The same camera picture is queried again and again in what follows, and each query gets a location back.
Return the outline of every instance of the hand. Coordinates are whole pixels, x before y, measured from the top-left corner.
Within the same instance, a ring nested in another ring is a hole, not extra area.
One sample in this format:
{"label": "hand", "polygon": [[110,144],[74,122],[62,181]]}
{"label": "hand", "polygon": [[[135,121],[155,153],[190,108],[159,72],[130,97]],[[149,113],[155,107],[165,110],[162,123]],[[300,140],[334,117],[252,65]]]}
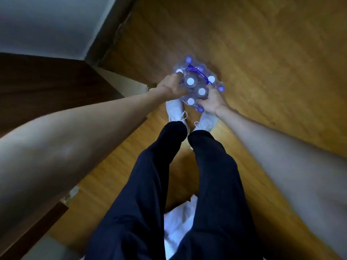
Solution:
{"label": "hand", "polygon": [[226,102],[223,94],[218,91],[211,84],[207,85],[209,89],[209,97],[206,100],[198,99],[197,103],[200,104],[207,112],[217,116],[217,110],[222,108],[231,109]]}
{"label": "hand", "polygon": [[178,99],[181,96],[188,94],[188,91],[181,87],[180,81],[183,78],[181,72],[167,75],[157,86],[162,89],[165,95],[165,101]]}

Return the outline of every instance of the dark pants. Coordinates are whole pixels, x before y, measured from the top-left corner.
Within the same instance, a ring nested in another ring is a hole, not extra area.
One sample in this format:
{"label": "dark pants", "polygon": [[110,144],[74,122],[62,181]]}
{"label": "dark pants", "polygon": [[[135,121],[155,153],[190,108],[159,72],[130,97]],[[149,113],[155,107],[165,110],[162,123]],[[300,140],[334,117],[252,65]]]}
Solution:
{"label": "dark pants", "polygon": [[[182,122],[169,122],[139,155],[128,183],[94,231],[86,260],[165,259],[169,164],[186,136]],[[171,259],[262,259],[236,162],[207,131],[192,132],[188,141],[200,172],[198,201],[193,227]]]}

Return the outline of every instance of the white cloth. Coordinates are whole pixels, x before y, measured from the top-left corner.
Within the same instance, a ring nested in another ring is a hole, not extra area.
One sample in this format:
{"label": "white cloth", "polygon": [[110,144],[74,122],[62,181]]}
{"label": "white cloth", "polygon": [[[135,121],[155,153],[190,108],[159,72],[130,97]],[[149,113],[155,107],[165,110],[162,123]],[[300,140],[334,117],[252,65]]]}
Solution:
{"label": "white cloth", "polygon": [[166,259],[170,259],[185,234],[192,228],[197,197],[193,195],[190,201],[177,206],[164,214],[164,246]]}

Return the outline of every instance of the pack of water bottles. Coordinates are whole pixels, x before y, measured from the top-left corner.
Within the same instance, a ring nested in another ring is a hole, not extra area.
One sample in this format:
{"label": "pack of water bottles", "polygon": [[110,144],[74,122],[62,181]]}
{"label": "pack of water bottles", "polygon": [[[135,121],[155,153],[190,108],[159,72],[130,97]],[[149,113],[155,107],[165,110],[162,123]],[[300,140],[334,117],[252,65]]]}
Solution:
{"label": "pack of water bottles", "polygon": [[209,89],[206,86],[208,84],[212,84],[220,92],[225,90],[223,83],[217,79],[216,75],[193,56],[186,56],[183,62],[175,65],[173,71],[184,74],[180,84],[189,91],[189,94],[181,97],[181,99],[187,105],[193,106],[197,112],[204,112],[204,108],[197,104],[197,100],[207,99]]}

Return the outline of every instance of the white shoe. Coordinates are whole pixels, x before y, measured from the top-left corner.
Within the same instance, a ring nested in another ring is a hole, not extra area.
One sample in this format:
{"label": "white shoe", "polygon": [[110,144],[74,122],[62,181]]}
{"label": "white shoe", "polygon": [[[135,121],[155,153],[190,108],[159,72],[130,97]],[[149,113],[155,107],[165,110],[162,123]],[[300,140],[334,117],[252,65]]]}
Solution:
{"label": "white shoe", "polygon": [[196,130],[206,130],[210,132],[214,126],[217,124],[218,118],[215,115],[212,115],[211,113],[203,112],[200,118],[200,121],[195,121],[195,129]]}
{"label": "white shoe", "polygon": [[166,101],[166,111],[169,115],[169,121],[181,121],[187,127],[189,134],[189,128],[185,119],[188,117],[187,112],[183,108],[182,100],[174,99]]}

